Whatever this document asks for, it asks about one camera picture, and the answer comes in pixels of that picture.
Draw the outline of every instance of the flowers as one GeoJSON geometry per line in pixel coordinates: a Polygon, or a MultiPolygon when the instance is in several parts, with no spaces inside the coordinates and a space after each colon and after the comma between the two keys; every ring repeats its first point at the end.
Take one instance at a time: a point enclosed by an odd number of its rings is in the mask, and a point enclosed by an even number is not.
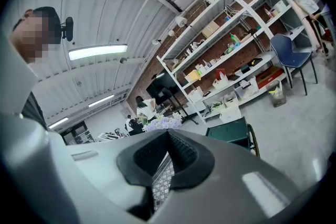
{"type": "Polygon", "coordinates": [[[144,125],[143,130],[150,132],[159,129],[179,129],[182,126],[182,117],[176,113],[172,118],[164,117],[162,115],[155,115],[156,119],[149,124],[144,125]]]}

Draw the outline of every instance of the green chair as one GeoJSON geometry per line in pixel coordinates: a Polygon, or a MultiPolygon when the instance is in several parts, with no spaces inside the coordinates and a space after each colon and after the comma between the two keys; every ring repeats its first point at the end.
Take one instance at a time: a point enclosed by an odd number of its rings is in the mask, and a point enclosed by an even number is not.
{"type": "Polygon", "coordinates": [[[236,121],[208,128],[206,131],[206,136],[233,143],[248,150],[254,150],[256,155],[260,157],[253,128],[250,124],[246,123],[244,117],[236,121]]]}

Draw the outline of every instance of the fluorescent light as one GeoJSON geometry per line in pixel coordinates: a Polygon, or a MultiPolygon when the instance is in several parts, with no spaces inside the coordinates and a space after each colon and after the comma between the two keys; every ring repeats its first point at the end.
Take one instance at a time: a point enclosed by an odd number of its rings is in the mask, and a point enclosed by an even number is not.
{"type": "Polygon", "coordinates": [[[161,73],[161,74],[157,75],[156,78],[158,79],[158,78],[162,77],[163,75],[164,75],[164,73],[161,73]]]}
{"type": "Polygon", "coordinates": [[[69,58],[71,61],[96,56],[103,54],[117,54],[121,52],[127,51],[127,45],[104,45],[104,46],[94,46],[94,47],[86,47],[83,49],[76,49],[69,51],[69,58]]]}
{"type": "Polygon", "coordinates": [[[57,125],[59,125],[59,124],[61,124],[61,123],[64,123],[64,121],[67,121],[67,120],[68,120],[68,118],[65,117],[64,119],[61,119],[60,121],[55,122],[54,124],[52,124],[51,126],[49,126],[49,128],[52,129],[52,128],[54,128],[55,126],[57,126],[57,125]]]}
{"type": "Polygon", "coordinates": [[[114,96],[114,94],[113,94],[113,95],[110,95],[110,96],[107,96],[107,97],[105,97],[105,98],[103,98],[103,99],[100,99],[99,101],[94,102],[94,103],[92,103],[92,104],[89,104],[89,108],[92,107],[92,106],[94,106],[94,105],[96,105],[96,104],[99,104],[99,103],[101,103],[101,102],[104,102],[105,100],[110,99],[110,98],[112,98],[113,96],[114,96]]]}

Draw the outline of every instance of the black hair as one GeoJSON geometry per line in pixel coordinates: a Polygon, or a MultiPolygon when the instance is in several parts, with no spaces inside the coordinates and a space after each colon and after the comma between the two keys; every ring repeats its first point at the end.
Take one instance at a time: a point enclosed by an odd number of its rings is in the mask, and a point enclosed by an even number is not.
{"type": "Polygon", "coordinates": [[[135,97],[135,101],[136,101],[136,106],[141,109],[141,108],[145,108],[147,105],[143,102],[143,99],[141,96],[137,96],[135,97]]]}
{"type": "MultiPolygon", "coordinates": [[[[61,22],[55,9],[53,7],[40,7],[33,10],[33,14],[48,18],[49,44],[60,44],[62,36],[61,22]]],[[[14,25],[13,31],[22,21],[22,19],[19,19],[14,25]]]]}

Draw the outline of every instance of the man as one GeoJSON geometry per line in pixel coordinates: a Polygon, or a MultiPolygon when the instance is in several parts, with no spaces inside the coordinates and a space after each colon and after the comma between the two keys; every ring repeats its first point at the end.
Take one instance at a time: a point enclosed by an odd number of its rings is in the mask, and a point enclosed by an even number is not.
{"type": "Polygon", "coordinates": [[[131,115],[128,115],[127,120],[126,120],[126,124],[125,124],[126,129],[127,129],[128,133],[130,135],[135,135],[134,129],[132,128],[132,125],[133,125],[133,121],[131,120],[131,115]]]}
{"type": "MultiPolygon", "coordinates": [[[[60,20],[52,7],[27,10],[13,27],[9,37],[9,41],[27,64],[35,62],[36,58],[41,58],[49,45],[60,44],[60,40],[60,20]]],[[[33,93],[30,93],[22,115],[37,121],[47,129],[42,110],[33,93]]]]}

